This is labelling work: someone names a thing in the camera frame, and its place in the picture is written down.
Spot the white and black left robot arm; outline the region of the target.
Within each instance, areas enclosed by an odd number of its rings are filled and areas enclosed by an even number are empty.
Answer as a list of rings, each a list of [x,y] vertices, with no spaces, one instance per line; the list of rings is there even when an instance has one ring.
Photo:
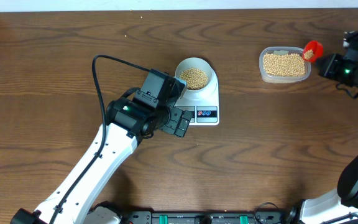
[[[191,112],[175,106],[185,91],[184,80],[151,69],[141,88],[110,102],[93,143],[56,191],[34,212],[19,209],[11,223],[83,223],[108,180],[143,139],[158,129],[185,135]]]

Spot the red plastic measuring scoop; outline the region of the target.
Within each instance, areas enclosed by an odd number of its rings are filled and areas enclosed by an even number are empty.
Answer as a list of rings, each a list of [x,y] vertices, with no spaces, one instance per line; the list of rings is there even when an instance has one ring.
[[[303,49],[302,58],[310,63],[315,63],[315,61],[323,56],[324,47],[322,43],[317,40],[311,40]]]

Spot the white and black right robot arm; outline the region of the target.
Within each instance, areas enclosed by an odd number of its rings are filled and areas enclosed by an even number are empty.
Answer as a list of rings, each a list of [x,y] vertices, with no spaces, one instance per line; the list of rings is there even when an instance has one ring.
[[[331,54],[315,62],[319,75],[358,89],[358,34],[347,33],[344,55]],[[342,171],[337,187],[314,199],[302,201],[291,211],[290,223],[358,223],[358,155]]]

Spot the white digital kitchen scale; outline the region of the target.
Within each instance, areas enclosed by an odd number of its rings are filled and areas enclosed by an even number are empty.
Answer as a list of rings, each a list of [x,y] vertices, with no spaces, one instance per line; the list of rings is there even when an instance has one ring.
[[[217,126],[219,120],[219,81],[212,69],[208,84],[197,91],[187,90],[175,106],[193,112],[190,126]]]

